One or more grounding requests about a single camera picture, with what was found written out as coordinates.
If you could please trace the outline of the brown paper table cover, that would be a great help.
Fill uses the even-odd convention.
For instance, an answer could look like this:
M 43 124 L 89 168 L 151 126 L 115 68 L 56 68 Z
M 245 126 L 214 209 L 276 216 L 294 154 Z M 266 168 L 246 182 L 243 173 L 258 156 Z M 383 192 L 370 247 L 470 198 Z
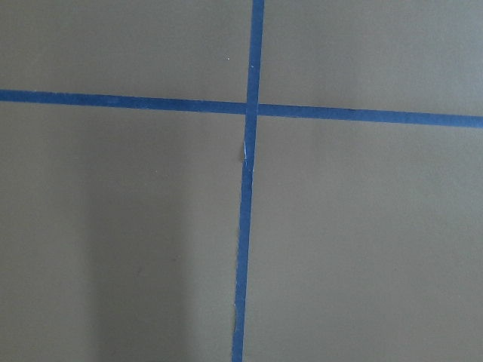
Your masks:
M 480 1 L 3 1 L 3 361 L 480 361 Z

